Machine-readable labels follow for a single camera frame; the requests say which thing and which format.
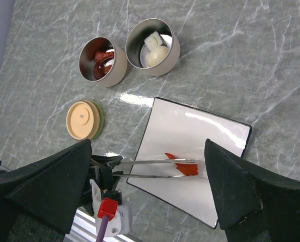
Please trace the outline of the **sushi roll piece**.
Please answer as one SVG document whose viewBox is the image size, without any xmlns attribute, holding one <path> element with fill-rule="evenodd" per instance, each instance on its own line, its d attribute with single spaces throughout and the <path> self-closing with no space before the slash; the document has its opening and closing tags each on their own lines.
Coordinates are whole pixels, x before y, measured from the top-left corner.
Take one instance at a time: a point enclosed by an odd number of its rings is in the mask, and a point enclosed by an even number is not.
<svg viewBox="0 0 300 242">
<path fill-rule="evenodd" d="M 152 51 L 157 46 L 164 45 L 164 41 L 161 35 L 155 31 L 144 40 L 144 44 L 148 51 Z"/>
</svg>

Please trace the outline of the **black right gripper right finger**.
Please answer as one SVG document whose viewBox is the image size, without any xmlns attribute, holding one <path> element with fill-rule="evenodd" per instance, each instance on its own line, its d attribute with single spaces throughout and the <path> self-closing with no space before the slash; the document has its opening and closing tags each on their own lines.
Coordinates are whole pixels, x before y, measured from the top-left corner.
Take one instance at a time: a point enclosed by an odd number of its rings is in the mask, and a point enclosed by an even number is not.
<svg viewBox="0 0 300 242">
<path fill-rule="evenodd" d="M 205 165 L 228 241 L 300 241 L 300 181 L 205 142 Z"/>
</svg>

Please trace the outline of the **steel bowl near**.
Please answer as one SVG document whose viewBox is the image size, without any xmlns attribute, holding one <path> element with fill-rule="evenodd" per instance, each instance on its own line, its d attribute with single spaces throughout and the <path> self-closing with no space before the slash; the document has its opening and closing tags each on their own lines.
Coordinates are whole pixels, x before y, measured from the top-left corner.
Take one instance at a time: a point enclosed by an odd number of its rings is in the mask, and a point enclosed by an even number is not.
<svg viewBox="0 0 300 242">
<path fill-rule="evenodd" d="M 104 87 L 117 85 L 127 71 L 124 51 L 106 37 L 91 39 L 79 58 L 79 70 L 88 81 Z"/>
</svg>

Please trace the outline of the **orange shrimp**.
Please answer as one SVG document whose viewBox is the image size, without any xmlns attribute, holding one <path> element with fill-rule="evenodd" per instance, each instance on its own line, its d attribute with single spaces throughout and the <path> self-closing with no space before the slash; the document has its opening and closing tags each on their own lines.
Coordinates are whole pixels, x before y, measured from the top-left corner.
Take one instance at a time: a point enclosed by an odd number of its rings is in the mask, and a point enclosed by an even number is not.
<svg viewBox="0 0 300 242">
<path fill-rule="evenodd" d="M 197 164 L 176 163 L 176 162 L 173 163 L 176 165 L 176 168 L 184 175 L 187 176 L 199 175 Z"/>
</svg>

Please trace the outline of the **red bacon strip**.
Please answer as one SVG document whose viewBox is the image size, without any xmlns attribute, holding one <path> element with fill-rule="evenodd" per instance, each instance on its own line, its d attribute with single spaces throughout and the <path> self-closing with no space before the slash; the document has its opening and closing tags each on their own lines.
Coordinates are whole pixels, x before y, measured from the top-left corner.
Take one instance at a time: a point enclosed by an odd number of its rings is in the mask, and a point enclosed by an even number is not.
<svg viewBox="0 0 300 242">
<path fill-rule="evenodd" d="M 103 52 L 103 51 L 96 51 L 95 53 L 95 62 L 96 64 L 102 64 L 105 61 L 108 61 L 110 59 L 113 59 L 115 56 L 115 52 Z"/>
</svg>

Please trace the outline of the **green round lunch box lid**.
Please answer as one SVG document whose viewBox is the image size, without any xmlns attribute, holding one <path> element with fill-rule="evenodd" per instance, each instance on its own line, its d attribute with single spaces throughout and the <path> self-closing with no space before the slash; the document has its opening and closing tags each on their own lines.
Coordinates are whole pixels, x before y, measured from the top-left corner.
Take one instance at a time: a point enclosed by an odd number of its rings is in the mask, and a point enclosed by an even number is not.
<svg viewBox="0 0 300 242">
<path fill-rule="evenodd" d="M 103 127 L 104 127 L 104 124 L 105 124 L 105 115 L 104 115 L 102 107 L 98 103 L 96 103 L 94 101 L 90 101 L 90 103 L 92 103 L 97 108 L 97 110 L 99 112 L 99 116 L 100 116 L 100 124 L 99 124 L 98 131 L 92 137 L 92 139 L 95 139 L 101 134 L 101 132 L 103 130 Z"/>
</svg>

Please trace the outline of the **white square plate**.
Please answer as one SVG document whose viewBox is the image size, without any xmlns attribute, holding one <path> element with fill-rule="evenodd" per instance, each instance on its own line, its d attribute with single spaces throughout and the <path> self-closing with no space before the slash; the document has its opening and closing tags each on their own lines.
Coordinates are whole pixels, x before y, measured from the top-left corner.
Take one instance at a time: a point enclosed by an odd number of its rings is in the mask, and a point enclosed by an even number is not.
<svg viewBox="0 0 300 242">
<path fill-rule="evenodd" d="M 243 157 L 252 127 L 226 117 L 156 97 L 135 160 L 162 160 L 170 153 L 181 159 L 204 160 L 205 141 Z M 141 174 L 133 166 L 134 174 Z M 218 216 L 208 178 L 128 178 L 127 183 L 215 229 Z"/>
</svg>

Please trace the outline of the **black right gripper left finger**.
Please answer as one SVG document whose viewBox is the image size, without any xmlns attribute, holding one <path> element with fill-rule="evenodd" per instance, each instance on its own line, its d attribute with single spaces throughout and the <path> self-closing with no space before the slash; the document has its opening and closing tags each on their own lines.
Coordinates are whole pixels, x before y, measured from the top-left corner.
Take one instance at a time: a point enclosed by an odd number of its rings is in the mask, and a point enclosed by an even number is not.
<svg viewBox="0 0 300 242">
<path fill-rule="evenodd" d="M 91 141 L 0 174 L 0 241 L 63 241 L 87 179 Z"/>
</svg>

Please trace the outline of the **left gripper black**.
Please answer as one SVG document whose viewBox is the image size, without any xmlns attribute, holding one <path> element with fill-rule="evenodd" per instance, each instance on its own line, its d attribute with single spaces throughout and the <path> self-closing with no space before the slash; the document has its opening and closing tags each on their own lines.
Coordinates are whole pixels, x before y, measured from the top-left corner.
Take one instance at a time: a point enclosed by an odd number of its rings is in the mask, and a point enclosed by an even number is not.
<svg viewBox="0 0 300 242">
<path fill-rule="evenodd" d="M 92 155 L 87 178 L 84 183 L 79 207 L 83 207 L 88 214 L 94 214 L 92 205 L 92 188 L 90 179 L 96 182 L 101 190 L 101 198 L 110 198 L 122 204 L 122 195 L 116 190 L 122 171 L 113 171 L 122 160 L 122 156 Z"/>
</svg>

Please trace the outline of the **white round bun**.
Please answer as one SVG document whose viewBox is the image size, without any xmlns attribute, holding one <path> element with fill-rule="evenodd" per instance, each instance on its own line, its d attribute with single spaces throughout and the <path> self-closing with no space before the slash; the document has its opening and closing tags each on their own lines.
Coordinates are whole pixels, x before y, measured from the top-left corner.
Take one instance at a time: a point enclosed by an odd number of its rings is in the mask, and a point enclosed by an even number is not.
<svg viewBox="0 0 300 242">
<path fill-rule="evenodd" d="M 151 50 L 146 58 L 146 63 L 149 67 L 159 64 L 169 53 L 169 49 L 165 46 L 158 45 Z"/>
</svg>

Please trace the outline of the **metal serving tongs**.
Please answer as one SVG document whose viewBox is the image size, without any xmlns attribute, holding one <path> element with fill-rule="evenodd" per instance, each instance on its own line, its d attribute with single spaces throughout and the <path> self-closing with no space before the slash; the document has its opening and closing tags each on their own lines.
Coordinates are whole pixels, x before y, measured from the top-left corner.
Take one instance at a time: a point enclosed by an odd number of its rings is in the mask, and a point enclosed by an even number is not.
<svg viewBox="0 0 300 242">
<path fill-rule="evenodd" d="M 183 165 L 198 165 L 201 160 L 191 160 L 191 159 L 165 159 L 165 160 L 141 160 L 141 161 L 109 161 L 101 164 L 95 160 L 91 160 L 91 164 L 98 168 L 115 168 L 116 166 L 124 165 L 142 165 L 145 168 L 137 168 L 137 171 L 141 171 L 141 174 L 134 174 L 132 171 L 130 174 L 124 174 L 120 171 L 112 172 L 113 176 L 125 177 L 125 178 L 181 178 L 191 176 L 189 174 L 184 174 L 181 171 L 176 174 L 172 172 L 172 164 L 183 164 Z"/>
</svg>

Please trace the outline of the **beige round lunch box lid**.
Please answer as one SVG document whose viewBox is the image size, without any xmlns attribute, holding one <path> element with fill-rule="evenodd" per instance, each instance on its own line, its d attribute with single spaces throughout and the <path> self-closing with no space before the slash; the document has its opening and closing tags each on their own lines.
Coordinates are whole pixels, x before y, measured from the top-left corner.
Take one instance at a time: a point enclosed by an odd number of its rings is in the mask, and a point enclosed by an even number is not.
<svg viewBox="0 0 300 242">
<path fill-rule="evenodd" d="M 66 128 L 75 140 L 92 139 L 100 124 L 97 108 L 88 100 L 75 102 L 66 115 Z"/>
</svg>

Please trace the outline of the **steel bowl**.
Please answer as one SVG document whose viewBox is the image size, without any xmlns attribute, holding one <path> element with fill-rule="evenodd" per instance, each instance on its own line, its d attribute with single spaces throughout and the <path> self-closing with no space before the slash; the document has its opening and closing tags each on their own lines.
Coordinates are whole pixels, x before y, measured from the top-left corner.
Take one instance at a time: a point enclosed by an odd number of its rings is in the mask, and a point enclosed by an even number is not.
<svg viewBox="0 0 300 242">
<path fill-rule="evenodd" d="M 180 52 L 177 36 L 165 21 L 158 18 L 138 23 L 125 44 L 130 64 L 150 76 L 161 76 L 172 70 Z"/>
<path fill-rule="evenodd" d="M 106 37 L 91 39 L 79 58 L 79 70 L 88 81 L 104 87 L 117 85 L 127 71 L 124 51 Z"/>
</svg>

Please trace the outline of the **steel bowl far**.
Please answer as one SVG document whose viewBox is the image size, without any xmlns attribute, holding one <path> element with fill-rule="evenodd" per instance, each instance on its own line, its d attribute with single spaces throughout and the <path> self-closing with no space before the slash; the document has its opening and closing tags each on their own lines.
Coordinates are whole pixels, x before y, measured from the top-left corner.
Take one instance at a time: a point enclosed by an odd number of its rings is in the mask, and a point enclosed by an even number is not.
<svg viewBox="0 0 300 242">
<path fill-rule="evenodd" d="M 138 23 L 125 44 L 130 64 L 150 76 L 161 76 L 172 70 L 180 52 L 177 36 L 165 21 L 158 18 Z"/>
</svg>

